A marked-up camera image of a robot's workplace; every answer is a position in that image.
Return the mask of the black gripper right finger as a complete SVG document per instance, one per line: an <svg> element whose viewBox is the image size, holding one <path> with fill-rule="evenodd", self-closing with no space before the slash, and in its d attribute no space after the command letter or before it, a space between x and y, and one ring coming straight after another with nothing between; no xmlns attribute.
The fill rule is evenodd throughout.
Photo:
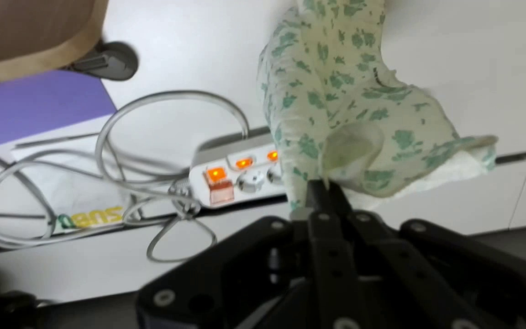
<svg viewBox="0 0 526 329"><path fill-rule="evenodd" d="M384 278L407 296L407 315L424 329L489 329L489 322L460 298L426 256L407 240L394 236L378 216L356 212L338 185L329 188L340 216L354 227L358 240L384 267Z"/></svg>

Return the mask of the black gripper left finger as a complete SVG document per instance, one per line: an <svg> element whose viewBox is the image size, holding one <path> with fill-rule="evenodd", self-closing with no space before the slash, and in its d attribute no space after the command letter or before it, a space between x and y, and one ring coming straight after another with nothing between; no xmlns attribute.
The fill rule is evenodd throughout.
<svg viewBox="0 0 526 329"><path fill-rule="evenodd" d="M292 221L307 225L310 282L320 329L363 329L362 289L345 223L352 209L338 185L310 181Z"/></svg>

